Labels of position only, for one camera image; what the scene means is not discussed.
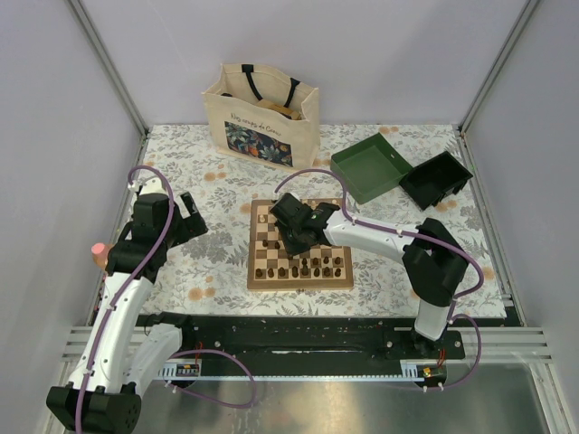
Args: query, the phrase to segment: white robotic arm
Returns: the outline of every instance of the white robotic arm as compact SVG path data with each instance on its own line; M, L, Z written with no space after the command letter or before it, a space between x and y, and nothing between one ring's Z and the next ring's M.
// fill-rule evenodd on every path
M109 252L102 304L89 342L67 385L52 387L46 399L67 429L75 429L75 409L81 400L84 432L131 432L138 420L140 397L159 368L181 347L182 331L174 325L159 324L128 357L138 314L168 250L207 232L191 195L180 197L189 216L184 218L175 203L169 217L170 201L160 179L147 181L133 205L131 221ZM159 237L164 238L153 250ZM93 363L87 370L89 361Z
M391 227L404 232L418 232L416 226L411 224L391 224L366 217L364 220L365 222ZM359 224L352 224L341 212L334 212L327 220L327 228L324 233L330 244L370 251L377 255L386 256L388 259L402 265L404 265L404 248L414 241L414 238L407 235L395 235L370 229ZM414 322L414 329L417 333L432 341L438 340L446 327L450 308L450 304L446 307L438 307L421 299L418 316Z
M351 222L339 209L337 205L321 203L312 210L294 194L286 193L271 208L271 213L277 218L276 224L290 254L299 254L316 244L348 246L404 265L420 298L414 329L431 341L438 340L446 328L452 296L468 263L449 250L403 234L424 233L459 249L456 240L434 219L414 226L364 218L365 223L397 231L389 233L356 224L356 220Z

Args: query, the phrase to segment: tote bag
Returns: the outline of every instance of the tote bag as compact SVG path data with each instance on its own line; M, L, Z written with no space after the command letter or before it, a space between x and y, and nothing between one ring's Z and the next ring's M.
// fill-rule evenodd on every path
M229 64L203 96L220 152L288 170L312 166L319 151L317 88L269 66ZM300 119L259 107L260 101L296 111Z

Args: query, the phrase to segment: chessboard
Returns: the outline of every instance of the chessboard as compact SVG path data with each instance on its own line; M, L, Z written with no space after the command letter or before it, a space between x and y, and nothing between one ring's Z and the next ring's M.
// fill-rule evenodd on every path
M341 199L303 200L312 208L320 202L341 204ZM270 214L273 202L252 201L247 288L251 291L295 289L352 289L354 272L349 247L312 247L297 256L285 251L276 218Z

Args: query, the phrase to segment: gray wall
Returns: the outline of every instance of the gray wall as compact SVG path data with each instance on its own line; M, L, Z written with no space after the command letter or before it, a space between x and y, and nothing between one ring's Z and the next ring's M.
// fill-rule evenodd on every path
M321 118L458 122L525 0L84 0L145 120L204 123L221 62L320 87Z
M65 2L0 2L0 420L31 434L138 134Z
M543 2L467 133L517 292L579 414L579 3Z

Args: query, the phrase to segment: pink object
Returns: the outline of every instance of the pink object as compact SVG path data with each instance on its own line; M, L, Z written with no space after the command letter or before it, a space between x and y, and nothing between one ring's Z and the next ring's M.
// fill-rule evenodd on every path
M107 261L109 259L109 251L112 248L112 244L104 244L102 242L97 242L94 246L90 248L92 253L92 260L101 269L107 267Z
M100 255L103 251L105 251L106 248L107 246L105 246L104 243L97 242L94 246L90 248L90 251L92 252L93 255Z

